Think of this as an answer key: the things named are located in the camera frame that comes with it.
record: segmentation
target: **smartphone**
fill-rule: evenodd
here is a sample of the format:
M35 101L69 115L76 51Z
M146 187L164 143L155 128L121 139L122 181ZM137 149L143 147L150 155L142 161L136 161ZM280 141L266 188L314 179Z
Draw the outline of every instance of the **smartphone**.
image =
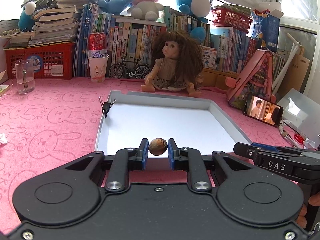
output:
M243 114L272 126L278 126L283 108L262 98L248 95L244 104Z

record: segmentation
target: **table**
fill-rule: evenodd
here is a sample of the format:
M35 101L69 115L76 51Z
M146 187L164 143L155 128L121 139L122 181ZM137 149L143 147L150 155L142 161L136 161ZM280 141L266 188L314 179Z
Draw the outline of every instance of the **table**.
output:
M12 194L23 181L94 150L101 106L110 90L140 91L137 80L110 80L95 84L89 78L36 80L36 89L20 95L11 90L0 98L0 231L9 233L19 223ZM186 92L171 93L187 96ZM253 142L288 146L277 128L244 116L231 108L223 93L203 90L202 98L217 103ZM135 182L184 182L184 171L130 173Z

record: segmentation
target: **pink case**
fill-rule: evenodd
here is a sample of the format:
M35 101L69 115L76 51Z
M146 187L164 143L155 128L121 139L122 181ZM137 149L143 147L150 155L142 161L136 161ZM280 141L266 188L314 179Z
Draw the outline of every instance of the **pink case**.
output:
M237 79L227 77L227 99L231 106L243 109L248 94L274 102L272 93L273 58L270 51L258 49Z

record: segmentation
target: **man on phone screen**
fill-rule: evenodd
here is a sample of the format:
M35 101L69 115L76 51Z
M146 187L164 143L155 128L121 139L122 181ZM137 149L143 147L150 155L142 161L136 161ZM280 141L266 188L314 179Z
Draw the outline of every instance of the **man on phone screen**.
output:
M262 101L261 100L257 100L256 102L256 106L251 110L250 116L254 117L254 118L258 118L259 115L259 108L261 106Z

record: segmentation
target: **red plastic basket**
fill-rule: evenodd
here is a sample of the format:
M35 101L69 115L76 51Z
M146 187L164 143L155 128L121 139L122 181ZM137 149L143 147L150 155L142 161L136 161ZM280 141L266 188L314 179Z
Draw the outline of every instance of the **red plastic basket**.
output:
M236 13L227 8L216 8L212 11L213 25L234 27L245 33L249 32L249 28L253 20L240 13Z
M24 49L7 49L5 50L5 57L7 61L8 78L16 78L16 62L32 58L37 60L36 64L39 64L39 68L34 67L35 78L71 79L74 51L74 42ZM55 66L55 72L53 74L51 66Z

